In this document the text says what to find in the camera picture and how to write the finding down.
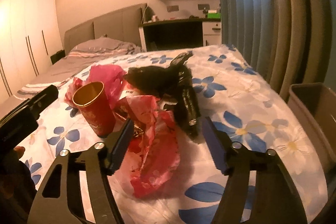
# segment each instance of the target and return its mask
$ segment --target gold cup rim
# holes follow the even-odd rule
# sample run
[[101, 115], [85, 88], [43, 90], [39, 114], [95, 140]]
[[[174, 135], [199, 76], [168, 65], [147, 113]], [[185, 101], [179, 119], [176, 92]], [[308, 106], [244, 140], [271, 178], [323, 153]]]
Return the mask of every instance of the gold cup rim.
[[[84, 88], [84, 87], [86, 87], [87, 85], [90, 85], [90, 84], [93, 84], [93, 83], [101, 83], [103, 86], [102, 86], [102, 89], [101, 89], [101, 91], [96, 95], [96, 97], [94, 97], [91, 101], [89, 101], [89, 102], [87, 102], [87, 103], [85, 103], [84, 105], [81, 105], [81, 104], [77, 104], [75, 101], [74, 101], [74, 97], [75, 97], [75, 95], [77, 94], [77, 92], [79, 91], [79, 90], [81, 90], [82, 88]], [[90, 83], [87, 83], [87, 84], [85, 84], [85, 85], [83, 85], [83, 86], [81, 86], [78, 90], [76, 90], [75, 91], [75, 93], [73, 94], [73, 96], [72, 96], [72, 101], [73, 101], [73, 103], [76, 105], [76, 106], [78, 106], [78, 107], [87, 107], [87, 106], [89, 106], [89, 105], [91, 105], [100, 95], [101, 95], [101, 93], [104, 91], [104, 83], [102, 82], [102, 81], [94, 81], [94, 82], [90, 82]]]

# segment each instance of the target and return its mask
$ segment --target wardrobe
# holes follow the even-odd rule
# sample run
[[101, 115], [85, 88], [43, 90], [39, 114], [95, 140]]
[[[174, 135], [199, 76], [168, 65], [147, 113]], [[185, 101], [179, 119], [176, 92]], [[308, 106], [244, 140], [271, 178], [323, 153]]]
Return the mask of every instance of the wardrobe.
[[0, 0], [0, 103], [44, 73], [61, 49], [55, 0]]

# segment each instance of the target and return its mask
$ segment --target red cup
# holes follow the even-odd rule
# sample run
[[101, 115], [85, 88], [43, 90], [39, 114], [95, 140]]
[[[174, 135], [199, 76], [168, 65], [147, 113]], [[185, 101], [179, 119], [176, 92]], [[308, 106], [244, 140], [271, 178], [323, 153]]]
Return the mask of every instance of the red cup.
[[103, 82], [82, 86], [72, 100], [97, 136], [105, 137], [113, 131], [116, 119], [110, 109]]

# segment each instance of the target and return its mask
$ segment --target bed frame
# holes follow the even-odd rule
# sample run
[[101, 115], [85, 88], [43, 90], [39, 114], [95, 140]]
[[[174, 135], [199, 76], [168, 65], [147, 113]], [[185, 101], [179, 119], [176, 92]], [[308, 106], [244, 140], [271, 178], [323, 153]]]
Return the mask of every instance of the bed frame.
[[141, 46], [139, 25], [147, 4], [137, 4], [90, 19], [64, 34], [64, 50], [68, 54], [78, 44], [107, 36]]

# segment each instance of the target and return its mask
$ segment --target black plastic bag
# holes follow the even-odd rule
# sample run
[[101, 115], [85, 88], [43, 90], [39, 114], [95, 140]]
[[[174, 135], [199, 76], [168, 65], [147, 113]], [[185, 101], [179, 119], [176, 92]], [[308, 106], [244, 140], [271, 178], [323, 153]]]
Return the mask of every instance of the black plastic bag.
[[187, 135], [198, 135], [197, 118], [200, 110], [196, 93], [192, 87], [192, 75], [184, 65], [193, 53], [183, 52], [176, 56], [168, 68], [148, 66], [129, 68], [125, 80], [148, 95], [164, 98], [173, 97], [177, 103], [172, 107], [177, 124]]

